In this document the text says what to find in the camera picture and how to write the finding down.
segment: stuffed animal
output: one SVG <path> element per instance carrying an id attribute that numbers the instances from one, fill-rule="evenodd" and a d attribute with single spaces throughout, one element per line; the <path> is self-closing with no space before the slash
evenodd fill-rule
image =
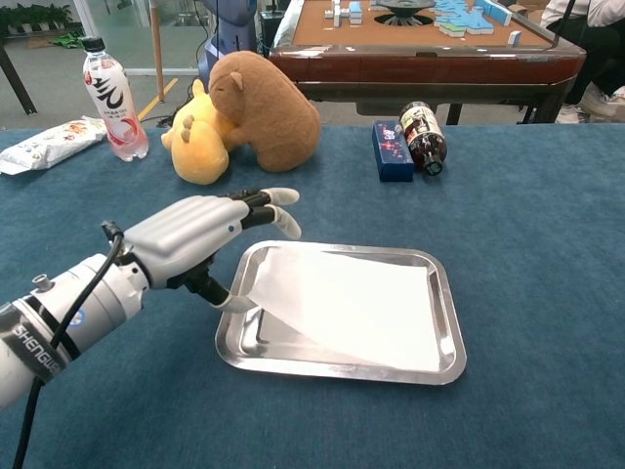
<path id="1" fill-rule="evenodd" d="M 313 155 L 321 134 L 319 113 L 270 61 L 250 51 L 233 52 L 217 61 L 209 81 L 213 105 L 234 126 L 229 142 L 252 147 L 263 169 L 289 171 Z"/>
<path id="2" fill-rule="evenodd" d="M 228 169 L 228 152 L 234 148 L 229 133 L 234 124 L 215 109 L 200 80 L 193 82 L 192 90 L 193 99 L 176 113 L 161 142 L 171 152 L 174 169 L 182 179 L 208 185 Z"/>

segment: white package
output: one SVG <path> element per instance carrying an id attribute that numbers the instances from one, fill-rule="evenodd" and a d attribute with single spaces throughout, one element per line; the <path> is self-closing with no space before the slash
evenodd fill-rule
<path id="1" fill-rule="evenodd" d="M 0 173 L 16 175 L 49 169 L 101 141 L 106 127 L 101 119 L 83 117 L 45 130 L 0 153 Z"/>
<path id="2" fill-rule="evenodd" d="M 427 268 L 280 248 L 248 297 L 322 347 L 400 369 L 437 371 Z"/>

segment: stainless steel tray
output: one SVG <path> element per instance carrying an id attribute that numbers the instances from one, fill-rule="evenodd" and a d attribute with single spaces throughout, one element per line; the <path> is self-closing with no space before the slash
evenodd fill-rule
<path id="1" fill-rule="evenodd" d="M 249 293 L 268 253 L 283 247 L 400 266 L 426 267 L 437 344 L 437 369 L 399 369 L 327 350 L 261 308 L 246 314 L 222 315 L 215 344 L 225 362 L 237 368 L 271 373 L 429 385 L 447 384 L 462 374 L 467 356 L 447 276 L 437 259 L 410 249 L 265 241 L 251 246 L 243 254 L 232 283 L 232 293 Z"/>

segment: brown plush toy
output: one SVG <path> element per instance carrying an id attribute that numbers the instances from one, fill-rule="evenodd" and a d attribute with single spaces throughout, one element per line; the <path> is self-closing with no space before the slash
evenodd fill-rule
<path id="1" fill-rule="evenodd" d="M 321 134 L 319 113 L 267 59 L 248 51 L 227 54 L 211 70 L 208 92 L 235 126 L 229 141 L 252 147 L 266 171 L 289 171 L 313 155 Z"/>

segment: dark blue package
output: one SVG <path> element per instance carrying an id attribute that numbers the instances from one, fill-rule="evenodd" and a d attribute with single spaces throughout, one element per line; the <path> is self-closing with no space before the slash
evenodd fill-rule
<path id="1" fill-rule="evenodd" d="M 396 131 L 396 120 L 376 120 L 372 140 L 378 163 L 380 181 L 410 182 L 414 176 L 414 161 L 403 133 Z"/>

